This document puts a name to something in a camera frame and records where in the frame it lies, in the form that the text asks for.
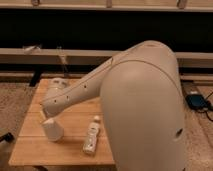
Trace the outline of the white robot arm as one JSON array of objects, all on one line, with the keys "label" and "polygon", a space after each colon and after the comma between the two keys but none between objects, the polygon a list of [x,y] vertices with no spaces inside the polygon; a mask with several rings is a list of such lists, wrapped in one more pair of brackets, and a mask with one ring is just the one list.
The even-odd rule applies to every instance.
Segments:
[{"label": "white robot arm", "polygon": [[185,171],[185,114],[178,62],[148,40],[69,85],[55,78],[41,102],[48,117],[98,97],[118,171]]}]

